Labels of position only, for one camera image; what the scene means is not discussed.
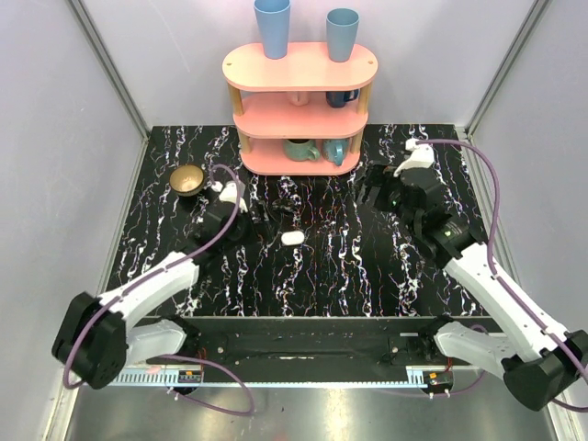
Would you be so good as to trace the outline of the white oval case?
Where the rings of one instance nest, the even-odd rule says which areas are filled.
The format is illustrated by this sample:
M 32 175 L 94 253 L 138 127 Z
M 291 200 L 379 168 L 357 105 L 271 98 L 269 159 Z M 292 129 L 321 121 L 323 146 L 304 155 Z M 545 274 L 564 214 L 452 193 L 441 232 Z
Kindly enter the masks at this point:
M 305 234 L 303 231 L 283 232 L 280 240 L 284 246 L 297 246 L 304 243 Z

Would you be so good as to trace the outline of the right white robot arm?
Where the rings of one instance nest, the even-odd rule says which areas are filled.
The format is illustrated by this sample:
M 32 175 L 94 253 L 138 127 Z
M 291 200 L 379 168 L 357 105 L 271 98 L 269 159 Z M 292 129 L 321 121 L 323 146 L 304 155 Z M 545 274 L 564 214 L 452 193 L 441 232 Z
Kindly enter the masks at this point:
M 428 364 L 456 358 L 501 379 L 527 409 L 540 411 L 581 376 L 587 366 L 587 333 L 570 332 L 514 283 L 482 237 L 442 201 L 430 168 L 395 172 L 373 164 L 356 185 L 356 199 L 395 214 L 420 254 L 446 271 L 486 310 L 502 338 L 442 316 L 419 332 L 418 356 Z

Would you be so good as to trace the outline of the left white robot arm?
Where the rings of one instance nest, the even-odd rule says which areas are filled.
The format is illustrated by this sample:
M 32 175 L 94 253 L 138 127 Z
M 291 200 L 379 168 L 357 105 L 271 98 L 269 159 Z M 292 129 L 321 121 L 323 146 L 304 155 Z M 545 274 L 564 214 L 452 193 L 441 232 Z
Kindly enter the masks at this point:
M 75 296 L 53 342 L 53 357 L 95 390 L 126 366 L 150 358 L 191 362 L 198 354 L 195 326 L 174 316 L 148 325 L 141 320 L 195 285 L 222 256 L 268 240 L 276 230 L 277 218 L 263 202 L 213 202 L 195 233 L 145 274 L 96 297 Z

